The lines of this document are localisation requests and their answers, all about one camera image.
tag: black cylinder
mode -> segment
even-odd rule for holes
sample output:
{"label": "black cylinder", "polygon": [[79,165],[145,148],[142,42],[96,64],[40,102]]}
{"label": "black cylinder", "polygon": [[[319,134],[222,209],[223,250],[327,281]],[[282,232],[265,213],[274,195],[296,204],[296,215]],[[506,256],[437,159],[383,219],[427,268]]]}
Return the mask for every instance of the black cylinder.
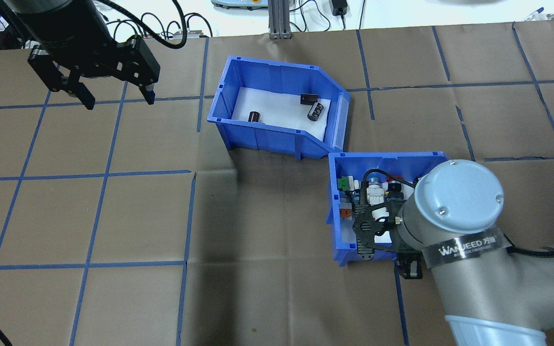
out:
{"label": "black cylinder", "polygon": [[256,111],[251,111],[249,112],[249,119],[248,121],[250,123],[257,123],[258,120],[260,120],[260,114],[259,112],[256,112]]}
{"label": "black cylinder", "polygon": [[42,48],[69,70],[90,63],[94,52],[115,44],[91,0],[72,0],[42,13],[17,15]]}

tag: table surface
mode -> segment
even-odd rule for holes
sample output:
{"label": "table surface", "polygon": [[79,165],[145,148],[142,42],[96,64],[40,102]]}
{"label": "table surface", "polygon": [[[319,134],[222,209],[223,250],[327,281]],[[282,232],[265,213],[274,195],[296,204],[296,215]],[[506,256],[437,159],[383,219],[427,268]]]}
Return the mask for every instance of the table surface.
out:
{"label": "table surface", "polygon": [[453,344],[429,271],[332,260],[326,158],[225,149],[206,116],[229,54],[321,66],[352,97],[345,151],[475,160],[504,186],[512,241],[554,244],[554,21],[149,45],[156,103],[90,79],[93,111],[49,92],[26,50],[0,51],[0,327],[15,345]]}

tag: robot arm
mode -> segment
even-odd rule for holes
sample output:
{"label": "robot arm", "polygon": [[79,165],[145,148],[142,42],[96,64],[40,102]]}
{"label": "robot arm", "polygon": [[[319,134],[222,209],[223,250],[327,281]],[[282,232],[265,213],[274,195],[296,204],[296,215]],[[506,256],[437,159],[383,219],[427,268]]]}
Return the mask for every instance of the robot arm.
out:
{"label": "robot arm", "polygon": [[[140,26],[152,32],[138,18],[108,0],[99,0],[115,10],[136,19]],[[29,65],[53,92],[64,90],[77,97],[87,109],[95,105],[95,97],[79,81],[80,77],[113,76],[137,85],[145,100],[154,103],[153,86],[160,77],[160,64],[140,35],[117,43],[106,28],[91,0],[5,0],[28,31],[40,42],[29,55]],[[178,13],[183,12],[176,0]],[[187,28],[182,21],[183,39],[169,43],[154,35],[170,48],[182,48],[187,40]],[[59,72],[54,62],[70,70],[69,76]]]}
{"label": "robot arm", "polygon": [[431,268],[459,346],[545,346],[554,328],[554,247],[514,248],[494,226],[504,193],[475,162],[444,162],[404,204],[400,237]]}

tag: electrical connector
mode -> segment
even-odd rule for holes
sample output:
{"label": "electrical connector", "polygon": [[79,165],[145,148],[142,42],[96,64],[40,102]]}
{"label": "electrical connector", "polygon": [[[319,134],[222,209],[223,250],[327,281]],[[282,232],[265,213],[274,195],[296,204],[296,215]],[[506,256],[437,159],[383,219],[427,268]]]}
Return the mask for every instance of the electrical connector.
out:
{"label": "electrical connector", "polygon": [[343,192],[350,190],[350,182],[348,177],[341,177],[337,179],[337,188]]}
{"label": "electrical connector", "polygon": [[330,11],[332,15],[340,16],[348,13],[348,2],[347,0],[330,0]]}

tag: white connector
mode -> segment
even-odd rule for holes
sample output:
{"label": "white connector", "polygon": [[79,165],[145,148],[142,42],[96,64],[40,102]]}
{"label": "white connector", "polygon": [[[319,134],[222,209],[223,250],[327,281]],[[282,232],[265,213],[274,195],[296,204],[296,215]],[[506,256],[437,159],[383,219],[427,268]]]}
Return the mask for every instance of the white connector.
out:
{"label": "white connector", "polygon": [[348,184],[350,184],[350,191],[360,189],[360,180],[355,180],[353,176],[348,175]]}

